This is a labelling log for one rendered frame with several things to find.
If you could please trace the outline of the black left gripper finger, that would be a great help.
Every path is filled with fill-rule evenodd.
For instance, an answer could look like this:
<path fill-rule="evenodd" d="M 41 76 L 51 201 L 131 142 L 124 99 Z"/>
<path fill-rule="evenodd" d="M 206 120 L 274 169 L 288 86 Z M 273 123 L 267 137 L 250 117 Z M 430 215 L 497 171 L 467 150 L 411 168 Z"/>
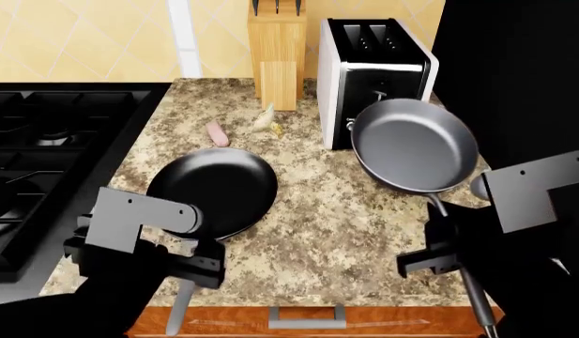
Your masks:
<path fill-rule="evenodd" d="M 64 241 L 64 256 L 71 258 L 74 264 L 80 269 L 93 269 L 95 267 L 95 256 L 85 249 L 85 240 L 88 234 L 92 214 L 82 214 L 77 217 L 77 228 L 71 238 Z"/>
<path fill-rule="evenodd" d="M 225 277 L 225 246 L 215 240 L 198 241 L 191 257 L 168 253 L 169 276 L 193 281 L 197 286 L 219 289 Z"/>

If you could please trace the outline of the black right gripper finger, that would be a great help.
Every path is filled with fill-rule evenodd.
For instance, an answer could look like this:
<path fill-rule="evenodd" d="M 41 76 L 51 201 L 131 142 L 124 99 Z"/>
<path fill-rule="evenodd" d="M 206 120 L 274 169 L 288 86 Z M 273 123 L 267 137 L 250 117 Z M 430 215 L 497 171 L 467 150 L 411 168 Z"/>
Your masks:
<path fill-rule="evenodd" d="M 430 269 L 434 275 L 441 275 L 461 268 L 452 247 L 427 248 L 412 253 L 401 253 L 396 256 L 396 264 L 402 278 L 407 278 L 410 272 L 421 269 Z"/>

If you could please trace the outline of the black pan with grey handle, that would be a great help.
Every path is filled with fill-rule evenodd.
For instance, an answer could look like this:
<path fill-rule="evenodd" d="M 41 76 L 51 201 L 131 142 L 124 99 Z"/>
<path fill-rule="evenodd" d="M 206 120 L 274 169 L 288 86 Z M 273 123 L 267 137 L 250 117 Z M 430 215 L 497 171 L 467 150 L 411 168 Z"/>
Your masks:
<path fill-rule="evenodd" d="M 278 190 L 276 174 L 265 160 L 238 148 L 192 151 L 164 166 L 147 189 L 147 196 L 197 207 L 203 220 L 193 233 L 169 230 L 184 241 L 230 238 L 261 219 L 272 207 Z M 179 281 L 166 334 L 180 332 L 184 315 L 197 286 Z"/>

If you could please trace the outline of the grey pan with dark handle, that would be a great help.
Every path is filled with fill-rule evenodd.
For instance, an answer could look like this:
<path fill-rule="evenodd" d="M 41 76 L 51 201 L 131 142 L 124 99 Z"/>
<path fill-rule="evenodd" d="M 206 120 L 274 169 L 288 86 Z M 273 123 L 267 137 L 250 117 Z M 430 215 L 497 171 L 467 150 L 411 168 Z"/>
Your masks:
<path fill-rule="evenodd" d="M 479 149 L 458 117 L 422 100 L 380 100 L 346 123 L 363 170 L 393 191 L 426 196 L 457 227 L 439 194 L 475 171 Z"/>

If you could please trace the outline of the black cast iron stove grate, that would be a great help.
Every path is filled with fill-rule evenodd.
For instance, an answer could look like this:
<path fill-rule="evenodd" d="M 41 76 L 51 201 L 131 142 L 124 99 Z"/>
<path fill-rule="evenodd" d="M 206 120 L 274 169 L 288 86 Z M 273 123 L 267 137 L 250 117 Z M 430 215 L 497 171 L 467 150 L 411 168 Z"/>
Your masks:
<path fill-rule="evenodd" d="M 136 109 L 131 92 L 0 92 L 0 147 L 36 147 L 42 133 L 72 131 L 87 147 Z"/>
<path fill-rule="evenodd" d="M 16 284 L 58 261 L 77 216 L 88 213 L 127 154 L 0 149 L 0 284 Z"/>

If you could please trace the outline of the black gas stove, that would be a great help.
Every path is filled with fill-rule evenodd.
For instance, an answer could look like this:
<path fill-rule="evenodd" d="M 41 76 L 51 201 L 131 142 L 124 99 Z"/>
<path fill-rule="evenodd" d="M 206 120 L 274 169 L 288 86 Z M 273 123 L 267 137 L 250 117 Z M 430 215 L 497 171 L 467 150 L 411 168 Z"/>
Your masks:
<path fill-rule="evenodd" d="M 145 123 L 152 116 L 163 96 L 167 92 L 168 84 L 40 84 L 40 83 L 10 83 L 0 84 L 0 92 L 131 92 L 138 100 L 135 111 L 122 123 L 117 123 L 96 137 L 87 147 L 71 146 L 36 146 L 23 147 L 23 149 L 38 148 L 40 150 L 65 150 L 80 149 L 93 152 L 104 152 L 108 148 L 116 148 L 129 152 L 134 141 L 139 136 Z M 11 147 L 0 147 L 0 149 L 10 149 Z M 64 254 L 62 243 L 62 254 L 55 264 L 47 267 L 45 272 L 35 272 L 29 274 L 16 284 L 0 284 L 0 304 L 11 303 L 16 300 L 26 300 L 36 298 L 43 286 L 47 283 L 53 270 Z"/>

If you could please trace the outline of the silver round stove burner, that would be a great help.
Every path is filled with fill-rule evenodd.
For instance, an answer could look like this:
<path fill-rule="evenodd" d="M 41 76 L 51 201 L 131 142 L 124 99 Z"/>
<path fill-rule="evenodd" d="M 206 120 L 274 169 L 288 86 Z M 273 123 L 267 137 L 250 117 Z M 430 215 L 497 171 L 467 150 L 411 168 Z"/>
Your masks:
<path fill-rule="evenodd" d="M 74 137 L 75 133 L 72 131 L 42 132 L 37 136 L 35 146 L 67 146 L 72 143 Z"/>

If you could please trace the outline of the pink sausage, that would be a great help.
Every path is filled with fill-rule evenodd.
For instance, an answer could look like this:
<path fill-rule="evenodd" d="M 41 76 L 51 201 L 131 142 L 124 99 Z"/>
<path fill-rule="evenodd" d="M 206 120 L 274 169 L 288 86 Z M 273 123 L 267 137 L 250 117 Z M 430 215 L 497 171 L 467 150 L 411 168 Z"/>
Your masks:
<path fill-rule="evenodd" d="M 221 125 L 216 121 L 206 123 L 206 132 L 215 146 L 227 147 L 230 145 L 229 138 L 225 134 Z"/>

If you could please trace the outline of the black and white toaster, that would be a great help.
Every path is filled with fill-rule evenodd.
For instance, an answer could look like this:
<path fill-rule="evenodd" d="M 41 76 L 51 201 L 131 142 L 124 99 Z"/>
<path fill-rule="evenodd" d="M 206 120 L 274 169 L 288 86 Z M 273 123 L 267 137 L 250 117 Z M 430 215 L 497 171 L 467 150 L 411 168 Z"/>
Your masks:
<path fill-rule="evenodd" d="M 346 124 L 380 100 L 429 100 L 439 61 L 396 19 L 324 19 L 316 98 L 323 146 L 350 148 Z"/>

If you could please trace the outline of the wooden knife block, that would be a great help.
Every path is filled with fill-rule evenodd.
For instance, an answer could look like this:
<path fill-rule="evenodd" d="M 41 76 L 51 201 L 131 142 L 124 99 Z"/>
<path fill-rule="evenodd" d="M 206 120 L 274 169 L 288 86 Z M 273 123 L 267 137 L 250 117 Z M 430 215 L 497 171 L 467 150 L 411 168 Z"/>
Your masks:
<path fill-rule="evenodd" d="M 260 0 L 254 16 L 251 0 L 247 16 L 255 96 L 263 108 L 274 103 L 278 111 L 294 111 L 303 95 L 307 13 L 305 0 L 300 16 L 295 0 L 281 0 L 279 14 L 274 0 Z"/>

